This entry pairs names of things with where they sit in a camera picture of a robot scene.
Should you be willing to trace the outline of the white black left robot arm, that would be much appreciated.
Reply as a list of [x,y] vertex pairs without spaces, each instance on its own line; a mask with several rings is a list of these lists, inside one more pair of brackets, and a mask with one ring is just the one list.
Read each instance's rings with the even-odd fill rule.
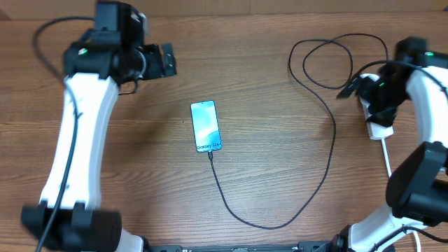
[[176,74],[169,43],[145,44],[146,16],[119,1],[98,1],[94,26],[64,52],[57,70],[39,47],[38,59],[64,86],[62,122],[48,180],[21,222],[51,251],[149,251],[144,237],[126,231],[118,211],[101,208],[106,132],[124,83]]

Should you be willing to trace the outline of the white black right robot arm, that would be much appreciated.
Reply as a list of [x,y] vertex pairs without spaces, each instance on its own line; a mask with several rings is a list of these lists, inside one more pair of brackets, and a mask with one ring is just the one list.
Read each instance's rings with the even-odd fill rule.
[[378,62],[377,73],[359,69],[338,98],[356,95],[372,127],[391,127],[398,107],[414,106],[416,148],[392,172],[385,202],[367,218],[346,226],[319,251],[394,251],[394,243],[417,233],[442,244],[427,228],[447,222],[447,54],[429,50],[410,36],[395,46],[393,59]]

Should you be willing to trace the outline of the white power strip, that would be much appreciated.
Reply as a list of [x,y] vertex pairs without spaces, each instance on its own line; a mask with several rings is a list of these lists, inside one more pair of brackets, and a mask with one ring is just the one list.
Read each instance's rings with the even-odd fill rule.
[[[360,75],[361,78],[368,78],[371,81],[377,81],[379,79],[378,75],[375,75],[373,73],[364,73]],[[367,120],[371,114],[368,111],[368,106],[370,105],[367,101],[365,101],[363,98],[359,98],[360,104],[363,108],[363,113],[365,116],[365,119]],[[385,127],[382,125],[378,125],[373,122],[366,122],[367,124],[367,131],[369,134],[369,138],[371,140],[382,140],[385,139],[391,135],[393,135],[393,127]]]

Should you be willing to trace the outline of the blue Galaxy smartphone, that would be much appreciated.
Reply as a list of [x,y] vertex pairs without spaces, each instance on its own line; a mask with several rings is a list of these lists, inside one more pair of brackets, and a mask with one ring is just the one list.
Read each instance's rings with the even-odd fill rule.
[[216,103],[200,101],[190,105],[195,147],[198,153],[213,152],[222,148]]

